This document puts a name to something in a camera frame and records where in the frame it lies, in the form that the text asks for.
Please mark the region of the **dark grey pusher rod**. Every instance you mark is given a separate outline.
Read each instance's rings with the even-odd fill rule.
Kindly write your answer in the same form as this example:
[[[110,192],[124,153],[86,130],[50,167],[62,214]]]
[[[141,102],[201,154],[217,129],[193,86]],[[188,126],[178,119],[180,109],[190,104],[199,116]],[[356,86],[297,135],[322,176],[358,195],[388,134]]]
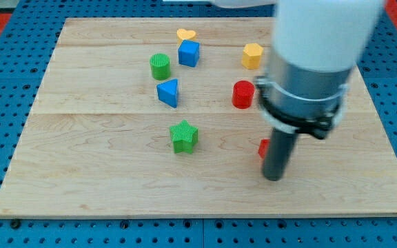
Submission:
[[[278,181],[283,177],[297,139],[296,133],[288,134],[276,128],[272,130],[262,166],[266,179]]]

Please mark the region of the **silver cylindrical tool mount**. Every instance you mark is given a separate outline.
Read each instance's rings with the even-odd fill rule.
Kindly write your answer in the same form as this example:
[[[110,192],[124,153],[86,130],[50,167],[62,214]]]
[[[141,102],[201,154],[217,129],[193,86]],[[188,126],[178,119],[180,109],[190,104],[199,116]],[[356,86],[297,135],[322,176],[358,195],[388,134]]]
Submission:
[[[304,68],[272,51],[264,75],[255,78],[258,106],[273,131],[323,140],[343,118],[350,72]]]

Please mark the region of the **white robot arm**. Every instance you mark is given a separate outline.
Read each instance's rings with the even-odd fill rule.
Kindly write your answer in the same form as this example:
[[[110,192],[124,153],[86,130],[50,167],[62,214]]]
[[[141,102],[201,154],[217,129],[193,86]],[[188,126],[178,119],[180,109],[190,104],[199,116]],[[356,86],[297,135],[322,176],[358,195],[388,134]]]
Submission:
[[[272,124],[262,173],[282,178],[299,134],[319,140],[341,122],[347,79],[372,36],[385,0],[274,1],[275,24],[258,106]]]

